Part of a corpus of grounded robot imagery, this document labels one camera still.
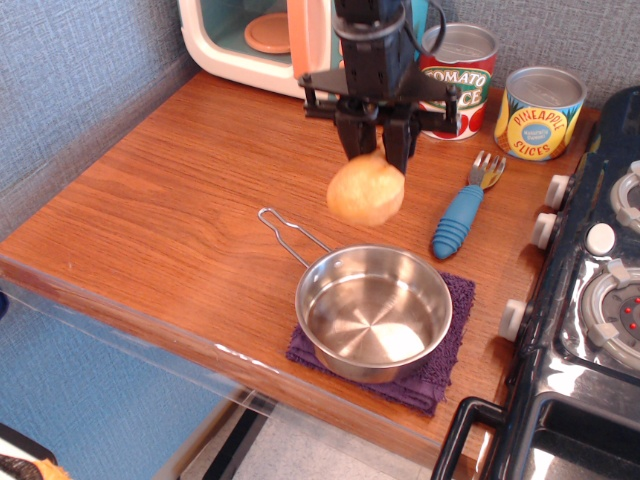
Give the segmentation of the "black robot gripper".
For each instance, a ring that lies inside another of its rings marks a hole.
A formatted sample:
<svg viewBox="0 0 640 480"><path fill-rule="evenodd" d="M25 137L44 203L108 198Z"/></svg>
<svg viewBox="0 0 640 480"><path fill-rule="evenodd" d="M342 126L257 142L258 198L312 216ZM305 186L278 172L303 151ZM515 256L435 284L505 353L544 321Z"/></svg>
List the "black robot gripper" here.
<svg viewBox="0 0 640 480"><path fill-rule="evenodd" d="M305 113L335 121L349 161L377 148L377 124L383 123L386 160L403 175L421 130L456 133L460 128L457 88L426 76L415 60L421 50L408 19L372 23L335 19L344 65L305 73ZM442 113L401 110L422 102L442 102Z"/></svg>

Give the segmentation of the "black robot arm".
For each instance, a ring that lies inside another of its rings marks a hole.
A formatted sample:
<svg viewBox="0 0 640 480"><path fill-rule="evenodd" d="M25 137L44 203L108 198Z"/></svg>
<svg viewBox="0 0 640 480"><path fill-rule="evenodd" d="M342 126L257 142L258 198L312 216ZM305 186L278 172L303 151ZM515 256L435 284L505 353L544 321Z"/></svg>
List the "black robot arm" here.
<svg viewBox="0 0 640 480"><path fill-rule="evenodd" d="M384 148L400 172L423 131L458 132L459 89L420 69L426 51L414 34L409 1L338 1L332 27L344 65L305 73L305 113L333 121L348 159Z"/></svg>

